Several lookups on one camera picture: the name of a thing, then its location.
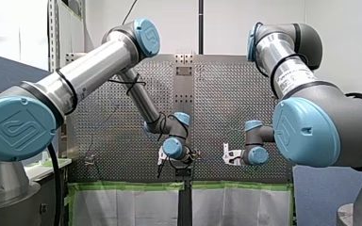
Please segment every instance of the white wall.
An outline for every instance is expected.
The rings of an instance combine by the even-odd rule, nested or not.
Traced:
[[[304,23],[304,0],[206,0],[205,54],[246,56],[249,31],[258,21]]]
[[[87,50],[121,24],[133,0],[87,0]],[[246,55],[247,35],[257,21],[304,22],[304,0],[205,1],[205,54]],[[161,54],[198,52],[198,1],[139,1],[128,21],[148,17],[161,37]]]
[[[122,24],[134,0],[87,0],[86,36],[87,50],[98,46],[105,33]],[[189,53],[197,50],[198,17],[196,0],[138,1],[128,17],[128,22],[140,17],[151,19],[161,38],[161,54]]]
[[[48,70],[47,0],[0,1],[0,57]]]
[[[362,92],[362,0],[306,0],[306,22],[323,43],[315,75],[344,92]]]

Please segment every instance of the blue joint cover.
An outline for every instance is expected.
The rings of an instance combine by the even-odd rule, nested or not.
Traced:
[[[319,168],[337,162],[339,134],[318,105],[305,98],[288,98],[277,105],[272,122],[275,143],[286,159]]]
[[[170,158],[177,159],[182,154],[182,144],[177,138],[167,138],[163,142],[163,152]]]
[[[269,160],[269,153],[263,147],[254,147],[248,153],[248,160],[252,165],[262,165]]]
[[[56,121],[43,103],[20,96],[0,98],[0,161],[21,161],[46,149]]]
[[[174,116],[179,119],[181,122],[183,122],[185,125],[189,126],[189,114],[186,114],[184,112],[175,112]]]
[[[249,131],[249,130],[253,130],[262,125],[263,125],[262,121],[246,121],[245,122],[245,132]]]
[[[141,51],[147,57],[154,57],[160,50],[160,36],[155,25],[148,19],[134,21],[135,35]]]

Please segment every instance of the black stand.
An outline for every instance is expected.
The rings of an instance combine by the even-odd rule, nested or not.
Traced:
[[[175,180],[184,182],[184,190],[178,193],[178,221],[177,226],[192,226],[192,190],[191,169],[177,169]]]

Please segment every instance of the white bracket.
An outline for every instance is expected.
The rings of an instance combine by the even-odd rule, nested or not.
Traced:
[[[223,143],[223,156],[224,163],[231,166],[242,166],[241,155],[243,150],[228,150],[228,143]]]

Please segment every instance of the pegboard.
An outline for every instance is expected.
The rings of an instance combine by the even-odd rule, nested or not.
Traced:
[[[289,182],[291,165],[273,144],[266,144],[270,162],[264,166],[241,168],[222,162],[222,143],[243,149],[244,123],[270,124],[276,104],[268,79],[245,56],[162,55],[144,60],[136,70],[159,111],[190,113],[188,144],[202,156],[194,166],[194,180]],[[68,140],[76,144],[77,158],[70,181],[175,179],[168,165],[156,178],[157,150],[165,137],[156,141],[158,135],[142,129],[143,119],[122,85],[105,83],[78,105],[71,122],[68,127],[74,132]]]

